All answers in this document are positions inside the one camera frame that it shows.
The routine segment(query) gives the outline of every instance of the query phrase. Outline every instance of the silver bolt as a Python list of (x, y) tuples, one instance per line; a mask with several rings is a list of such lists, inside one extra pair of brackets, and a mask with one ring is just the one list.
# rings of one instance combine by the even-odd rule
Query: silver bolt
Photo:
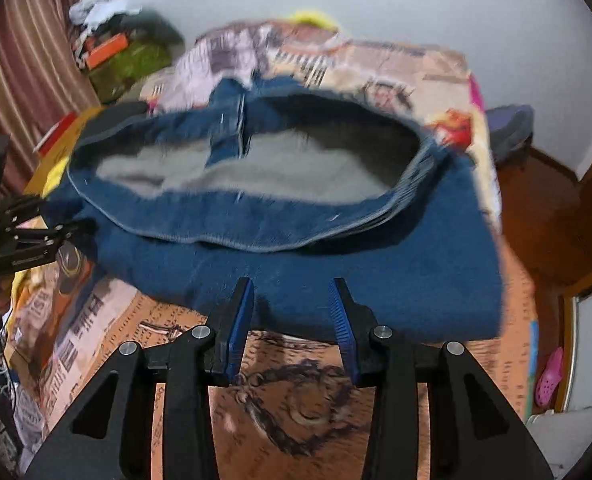
[(123, 355), (132, 355), (136, 351), (136, 343), (134, 341), (125, 341), (118, 347), (118, 351)]
[(449, 341), (447, 343), (447, 351), (450, 354), (461, 355), (465, 351), (465, 347), (458, 341)]
[(207, 326), (207, 325), (196, 325), (193, 329), (192, 329), (192, 335), (196, 338), (196, 339), (204, 339), (206, 338), (210, 333), (212, 332), (212, 330)]
[(387, 325), (378, 325), (372, 332), (378, 339), (389, 339), (393, 334), (391, 328)]

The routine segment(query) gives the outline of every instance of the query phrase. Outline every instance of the wooden floor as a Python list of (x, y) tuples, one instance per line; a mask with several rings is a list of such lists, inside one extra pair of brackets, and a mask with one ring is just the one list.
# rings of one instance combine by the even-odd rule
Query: wooden floor
[(498, 177), (503, 233), (536, 286), (538, 377), (562, 342), (560, 293), (592, 270), (592, 173), (578, 183), (531, 155)]

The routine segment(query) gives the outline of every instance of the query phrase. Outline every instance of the blue denim garment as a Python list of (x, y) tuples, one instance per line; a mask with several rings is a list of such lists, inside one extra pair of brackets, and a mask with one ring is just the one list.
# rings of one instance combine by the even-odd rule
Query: blue denim garment
[[(255, 134), (334, 121), (397, 121), (415, 134), (416, 155), (392, 189), (342, 204), (222, 189), (144, 198), (96, 173), (107, 153), (127, 146), (208, 139), (208, 168), (247, 156)], [(498, 332), (498, 257), (467, 158), (437, 146), (414, 121), (288, 78), (257, 81), (252, 91), (226, 80), (207, 108), (133, 118), (81, 139), (43, 215), (48, 224), (93, 218), (94, 237), (74, 239), (86, 255), (146, 294), (204, 314), (238, 277), (251, 277), (255, 328), (333, 340), (327, 283), (342, 276), (379, 322), (412, 339)]]

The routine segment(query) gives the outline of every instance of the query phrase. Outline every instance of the striped curtain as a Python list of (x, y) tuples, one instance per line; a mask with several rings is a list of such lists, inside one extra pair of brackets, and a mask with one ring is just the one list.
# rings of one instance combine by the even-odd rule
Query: striped curtain
[(23, 190), (38, 163), (32, 150), (54, 123), (98, 105), (71, 55), (77, 1), (0, 0), (0, 133), (12, 139), (5, 193)]

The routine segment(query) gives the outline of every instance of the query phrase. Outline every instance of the orange box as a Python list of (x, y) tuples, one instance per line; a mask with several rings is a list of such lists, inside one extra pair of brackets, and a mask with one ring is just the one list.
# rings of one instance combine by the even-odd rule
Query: orange box
[(89, 53), (85, 60), (87, 68), (92, 70), (99, 66), (103, 61), (111, 58), (114, 54), (118, 54), (121, 50), (125, 50), (128, 45), (129, 42), (127, 41), (127, 36), (122, 32), (112, 36), (109, 40), (105, 41), (105, 43), (100, 44)]

